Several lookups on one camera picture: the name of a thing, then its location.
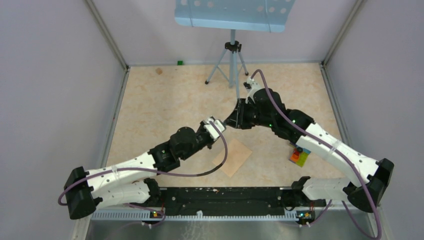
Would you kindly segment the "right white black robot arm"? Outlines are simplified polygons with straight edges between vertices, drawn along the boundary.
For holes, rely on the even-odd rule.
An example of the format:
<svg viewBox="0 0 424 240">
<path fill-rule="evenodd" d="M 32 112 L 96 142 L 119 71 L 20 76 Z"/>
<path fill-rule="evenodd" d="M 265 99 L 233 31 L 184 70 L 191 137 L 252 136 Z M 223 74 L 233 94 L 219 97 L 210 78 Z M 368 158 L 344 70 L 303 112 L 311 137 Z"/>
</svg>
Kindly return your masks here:
<svg viewBox="0 0 424 240">
<path fill-rule="evenodd" d="M 280 95 L 264 88 L 248 98 L 240 98 L 225 124 L 247 130 L 255 126 L 270 128 L 279 138 L 306 149 L 343 173 L 342 178 L 304 176 L 293 182 L 293 200 L 307 206 L 315 200 L 348 201 L 357 209 L 371 213 L 386 191 L 394 163 L 375 160 L 345 145 L 325 131 L 312 117 L 298 109 L 287 109 Z"/>
</svg>

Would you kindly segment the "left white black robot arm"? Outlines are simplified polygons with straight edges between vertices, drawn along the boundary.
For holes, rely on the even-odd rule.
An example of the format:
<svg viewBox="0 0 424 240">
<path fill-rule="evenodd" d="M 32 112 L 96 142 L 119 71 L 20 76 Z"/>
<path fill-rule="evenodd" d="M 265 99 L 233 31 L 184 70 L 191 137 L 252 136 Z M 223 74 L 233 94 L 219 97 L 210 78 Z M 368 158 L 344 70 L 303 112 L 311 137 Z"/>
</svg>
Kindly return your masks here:
<svg viewBox="0 0 424 240">
<path fill-rule="evenodd" d="M 154 177 L 174 176 L 173 170 L 203 148 L 211 148 L 223 138 L 226 125 L 209 117 L 197 130 L 181 127 L 168 141 L 127 161 L 108 167 L 85 170 L 74 168 L 58 197 L 58 204 L 68 209 L 70 219 L 87 217 L 98 209 L 123 204 L 145 203 L 154 207 L 160 202 L 160 189 Z"/>
</svg>

